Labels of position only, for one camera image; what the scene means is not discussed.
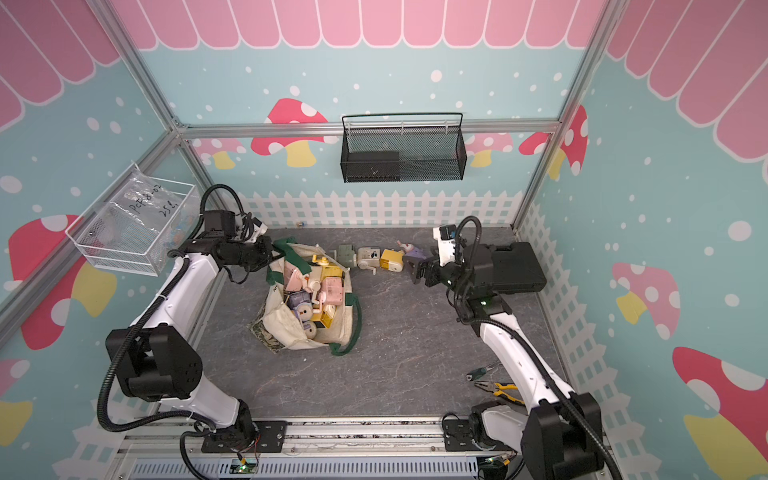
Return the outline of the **purple pencil sharpener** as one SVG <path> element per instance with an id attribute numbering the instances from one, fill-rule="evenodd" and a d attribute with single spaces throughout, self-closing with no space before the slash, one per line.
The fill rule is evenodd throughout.
<path id="1" fill-rule="evenodd" d="M 421 248 L 412 243 L 398 241 L 398 246 L 403 252 L 403 266 L 405 270 L 413 270 L 422 260 L 428 258 L 428 255 Z"/>

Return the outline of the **cream canvas tote bag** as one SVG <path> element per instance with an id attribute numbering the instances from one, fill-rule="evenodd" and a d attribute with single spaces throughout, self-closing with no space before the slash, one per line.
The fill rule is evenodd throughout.
<path id="1" fill-rule="evenodd" d="M 350 269 L 318 245 L 294 238 L 275 242 L 267 267 L 267 296 L 250 332 L 273 352 L 328 349 L 335 357 L 354 349 L 363 326 Z"/>

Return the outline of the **pink pencil sharpener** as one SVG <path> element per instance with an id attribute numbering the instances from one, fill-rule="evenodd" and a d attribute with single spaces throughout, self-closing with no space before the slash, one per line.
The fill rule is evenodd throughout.
<path id="1" fill-rule="evenodd" d="M 325 277 L 321 281 L 316 301 L 320 305 L 340 306 L 345 301 L 345 289 L 341 277 Z"/>

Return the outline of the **beige pencil sharpener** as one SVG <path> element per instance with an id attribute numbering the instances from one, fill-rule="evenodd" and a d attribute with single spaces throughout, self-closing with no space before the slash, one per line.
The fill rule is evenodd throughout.
<path id="1" fill-rule="evenodd" d="M 356 253 L 357 267 L 361 270 L 370 270 L 376 274 L 380 267 L 381 250 L 379 248 L 362 247 Z"/>

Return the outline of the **green pencil sharpener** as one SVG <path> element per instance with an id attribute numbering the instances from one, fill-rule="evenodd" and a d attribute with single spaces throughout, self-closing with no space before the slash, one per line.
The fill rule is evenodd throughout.
<path id="1" fill-rule="evenodd" d="M 347 269 L 357 267 L 357 252 L 352 244 L 341 244 L 335 250 L 335 260 Z"/>

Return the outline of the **yellow pencil sharpener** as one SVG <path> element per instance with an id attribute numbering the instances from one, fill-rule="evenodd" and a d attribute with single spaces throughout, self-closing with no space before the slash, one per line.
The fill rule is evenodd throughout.
<path id="1" fill-rule="evenodd" d="M 379 258 L 380 267 L 391 272 L 402 272 L 404 269 L 404 255 L 401 250 L 385 249 Z"/>

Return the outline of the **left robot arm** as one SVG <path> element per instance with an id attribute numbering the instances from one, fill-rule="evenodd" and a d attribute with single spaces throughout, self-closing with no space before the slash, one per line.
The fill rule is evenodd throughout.
<path id="1" fill-rule="evenodd" d="M 197 436 L 241 451 L 258 439 L 247 404 L 224 393 L 203 372 L 203 361 L 188 337 L 204 294 L 221 272 L 239 267 L 252 274 L 277 260 L 267 227 L 237 209 L 205 207 L 218 185 L 206 189 L 190 236 L 169 255 L 171 276 L 151 304 L 127 328 L 109 333 L 105 346 L 110 365 L 99 390 L 96 419 L 112 433 L 126 432 L 170 418 L 194 422 Z M 109 415 L 109 396 L 119 386 L 124 396 L 159 402 L 164 410 L 127 423 Z"/>

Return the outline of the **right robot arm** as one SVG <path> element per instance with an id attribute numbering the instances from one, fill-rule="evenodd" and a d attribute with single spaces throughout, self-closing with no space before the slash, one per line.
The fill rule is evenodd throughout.
<path id="1" fill-rule="evenodd" d="M 434 228 L 432 256 L 407 257 L 414 283 L 443 285 L 460 324 L 471 327 L 497 357 L 510 385 L 486 385 L 494 402 L 475 407 L 468 418 L 472 440 L 481 449 L 509 448 L 517 466 L 534 479 L 577 479 L 608 472 L 621 478 L 604 443 L 602 413 L 595 398 L 563 380 L 524 334 L 508 295 L 538 293 L 543 270 L 527 242 L 488 245 L 475 216 Z"/>

